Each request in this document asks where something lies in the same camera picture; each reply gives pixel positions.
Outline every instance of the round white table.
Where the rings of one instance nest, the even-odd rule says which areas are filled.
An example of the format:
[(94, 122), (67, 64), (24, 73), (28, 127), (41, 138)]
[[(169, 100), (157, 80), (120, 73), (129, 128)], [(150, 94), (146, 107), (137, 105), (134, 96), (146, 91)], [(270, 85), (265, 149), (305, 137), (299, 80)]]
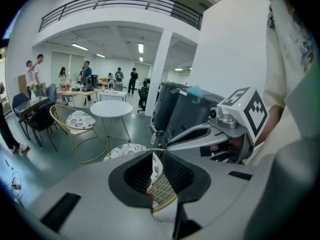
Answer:
[[(128, 141), (129, 143), (131, 142), (131, 138), (129, 136), (125, 121), (123, 119), (123, 116), (126, 114), (129, 114), (132, 111), (133, 107), (131, 104), (125, 102), (125, 101), (121, 101), (121, 100), (103, 100), (103, 101), (99, 101), (95, 104), (93, 104), (90, 107), (90, 112), (97, 116), (100, 117), (102, 120), (102, 124), (103, 124), (103, 128), (106, 134), (106, 142), (108, 143), (108, 137), (114, 137), (120, 140), (124, 140), (124, 141)], [(112, 123), (112, 118), (121, 118), (121, 121), (123, 123), (125, 132), (128, 136), (128, 138), (122, 138), (122, 137), (118, 137), (118, 136), (112, 136), (108, 134), (108, 130), (106, 130), (106, 126), (104, 123), (104, 119), (103, 118), (111, 118), (111, 122), (109, 124), (109, 127)]]

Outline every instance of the gray floor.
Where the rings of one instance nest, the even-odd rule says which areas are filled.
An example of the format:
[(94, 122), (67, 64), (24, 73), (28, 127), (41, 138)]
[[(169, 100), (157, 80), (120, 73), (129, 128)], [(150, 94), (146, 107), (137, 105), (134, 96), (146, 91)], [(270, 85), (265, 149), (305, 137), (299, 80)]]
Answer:
[[(79, 103), (81, 105), (81, 102), (83, 103), (82, 100), (75, 100), (77, 102), (76, 105)], [(150, 117), (145, 116), (143, 113), (137, 114), (139, 101), (138, 92), (135, 92), (133, 95), (128, 94), (127, 101), (133, 105), (137, 104), (136, 107), (133, 107), (132, 113), (123, 117), (131, 137), (131, 142), (150, 148), (150, 139), (153, 134), (152, 130), (149, 128)], [(88, 108), (79, 109), (91, 114)], [(94, 128), (100, 138), (93, 138), (79, 146), (80, 159), (82, 160), (94, 158), (106, 149), (105, 132), (101, 123), (101, 118), (95, 117), (95, 119), (96, 125)], [(6, 188), (10, 191), (12, 174), (14, 172), (19, 172), (23, 190), (21, 202), (26, 207), (28, 207), (28, 205), (45, 189), (59, 182), (77, 168), (86, 166), (78, 162), (78, 158), (72, 146), (71, 137), (66, 135), (60, 128), (55, 129), (52, 127), (53, 133), (51, 133), (51, 137), (58, 149), (58, 152), (56, 152), (49, 141), (46, 131), (42, 131), (38, 134), (40, 141), (42, 142), (42, 147), (39, 147), (30, 129), (29, 133), (31, 134), (29, 135), (31, 140), (27, 140), (17, 123), (15, 116), (10, 116), (7, 119), (7, 122), (16, 140), (23, 144), (28, 144), (30, 150), (24, 155), (19, 153), (12, 154), (2, 137), (0, 137), (0, 179), (3, 184), (7, 185)], [(110, 120), (106, 119), (104, 122), (106, 127), (108, 127)], [(86, 138), (92, 133), (84, 133), (82, 138)], [(109, 134), (126, 137), (125, 129), (119, 119), (114, 119), (112, 121)], [(124, 143), (126, 142), (110, 138), (109, 150)], [(105, 155), (92, 163), (102, 161)], [(14, 190), (12, 196), (14, 197), (17, 194), (18, 192)]]

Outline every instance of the patterned cushion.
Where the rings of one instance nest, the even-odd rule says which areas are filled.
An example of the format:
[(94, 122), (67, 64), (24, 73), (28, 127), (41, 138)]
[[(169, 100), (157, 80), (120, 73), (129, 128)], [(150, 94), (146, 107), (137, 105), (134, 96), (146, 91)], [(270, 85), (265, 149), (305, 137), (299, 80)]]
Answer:
[(68, 116), (66, 119), (66, 125), (76, 128), (69, 128), (71, 134), (80, 134), (85, 132), (87, 129), (92, 128), (96, 123), (96, 120), (88, 115), (87, 113), (77, 110)]

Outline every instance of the railing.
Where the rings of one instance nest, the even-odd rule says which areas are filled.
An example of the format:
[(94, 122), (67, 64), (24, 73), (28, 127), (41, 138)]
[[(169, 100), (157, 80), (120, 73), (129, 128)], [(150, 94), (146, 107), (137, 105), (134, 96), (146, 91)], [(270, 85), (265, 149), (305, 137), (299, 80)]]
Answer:
[(79, 11), (106, 7), (131, 7), (155, 11), (177, 18), (187, 24), (201, 28), (203, 15), (174, 0), (74, 0), (42, 17), (39, 32), (45, 27)]

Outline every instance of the white pillar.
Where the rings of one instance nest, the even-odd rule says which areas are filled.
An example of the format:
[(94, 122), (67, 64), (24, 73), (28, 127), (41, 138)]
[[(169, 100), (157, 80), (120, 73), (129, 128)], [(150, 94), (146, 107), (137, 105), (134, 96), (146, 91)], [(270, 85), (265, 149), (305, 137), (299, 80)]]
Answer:
[(153, 65), (148, 99), (145, 106), (144, 114), (149, 117), (153, 115), (155, 110), (158, 89), (161, 82), (162, 72), (165, 67), (171, 37), (172, 37), (172, 31), (165, 29), (162, 32), (161, 40), (159, 43), (158, 51), (156, 53), (156, 57)]
[(150, 70), (149, 70), (149, 74), (148, 74), (148, 78), (152, 77), (152, 72), (154, 71), (154, 65), (150, 66)]

